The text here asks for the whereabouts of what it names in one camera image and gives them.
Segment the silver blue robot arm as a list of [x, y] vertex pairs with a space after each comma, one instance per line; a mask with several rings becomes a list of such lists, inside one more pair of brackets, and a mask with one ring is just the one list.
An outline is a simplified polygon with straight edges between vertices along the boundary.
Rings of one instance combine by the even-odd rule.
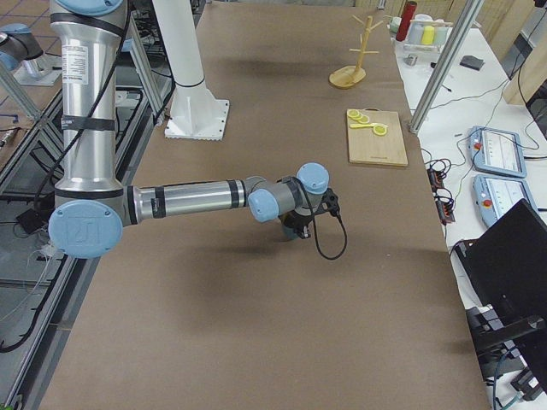
[[307, 163], [295, 176], [138, 188], [115, 175], [115, 63], [130, 24], [125, 1], [53, 1], [50, 23], [62, 42], [64, 174], [56, 184], [49, 235], [80, 259], [109, 252], [125, 226], [222, 209], [249, 208], [260, 222], [280, 220], [286, 233], [315, 234], [315, 218], [338, 216], [327, 170]]

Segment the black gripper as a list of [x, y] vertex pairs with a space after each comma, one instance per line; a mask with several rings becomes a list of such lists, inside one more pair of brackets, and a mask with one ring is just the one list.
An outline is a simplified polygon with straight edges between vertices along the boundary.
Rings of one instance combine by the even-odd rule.
[[309, 238], [309, 224], [312, 222], [311, 214], [302, 215], [292, 210], [283, 214], [283, 228], [285, 233], [300, 233], [300, 238]]

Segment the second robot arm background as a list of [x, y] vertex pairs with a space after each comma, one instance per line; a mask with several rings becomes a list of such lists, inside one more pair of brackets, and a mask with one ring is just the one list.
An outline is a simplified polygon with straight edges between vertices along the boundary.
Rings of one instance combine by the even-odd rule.
[[1, 63], [21, 85], [52, 86], [62, 74], [62, 59], [49, 56], [22, 23], [1, 27]]

